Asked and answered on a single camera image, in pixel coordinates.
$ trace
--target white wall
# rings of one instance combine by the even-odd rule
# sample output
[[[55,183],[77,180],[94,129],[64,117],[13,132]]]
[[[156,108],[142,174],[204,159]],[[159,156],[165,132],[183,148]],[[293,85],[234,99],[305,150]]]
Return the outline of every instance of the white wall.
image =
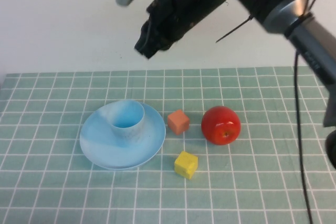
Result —
[[[0,0],[0,65],[10,73],[292,64],[289,43],[255,21],[215,44],[248,16],[236,0],[148,61],[133,47],[151,1],[121,8],[114,0]],[[318,0],[314,12],[336,35],[334,0]]]

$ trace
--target yellow cube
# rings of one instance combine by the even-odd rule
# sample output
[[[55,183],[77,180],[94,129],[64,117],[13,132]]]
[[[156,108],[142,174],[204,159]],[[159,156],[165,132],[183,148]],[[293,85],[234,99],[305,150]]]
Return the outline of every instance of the yellow cube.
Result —
[[[191,179],[198,167],[198,158],[188,152],[182,151],[174,163],[177,174]]]

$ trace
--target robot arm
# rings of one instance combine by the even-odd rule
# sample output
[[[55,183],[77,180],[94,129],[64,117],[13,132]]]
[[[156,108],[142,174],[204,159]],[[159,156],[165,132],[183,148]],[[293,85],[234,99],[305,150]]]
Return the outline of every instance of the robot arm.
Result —
[[[128,6],[133,0],[117,0]],[[168,50],[226,0],[154,0],[135,49],[148,59]],[[323,125],[336,126],[336,38],[322,27],[307,0],[239,0],[268,33],[284,35],[330,93]]]

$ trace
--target orange cube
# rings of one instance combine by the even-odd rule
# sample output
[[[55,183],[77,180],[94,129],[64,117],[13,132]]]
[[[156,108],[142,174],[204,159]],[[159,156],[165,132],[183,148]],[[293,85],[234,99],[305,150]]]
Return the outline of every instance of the orange cube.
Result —
[[[190,119],[182,110],[177,110],[168,115],[167,124],[176,135],[180,135],[189,129]]]

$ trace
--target saucer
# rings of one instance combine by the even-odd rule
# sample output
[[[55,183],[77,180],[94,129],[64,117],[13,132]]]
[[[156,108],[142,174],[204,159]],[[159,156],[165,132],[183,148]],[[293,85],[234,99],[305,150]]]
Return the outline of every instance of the saucer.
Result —
[[[109,105],[99,108],[85,121],[79,138],[84,155],[94,164],[109,170],[131,169],[149,161],[165,139],[166,127],[161,115],[151,106],[141,103],[145,111],[142,140],[121,146],[110,124],[102,117]]]

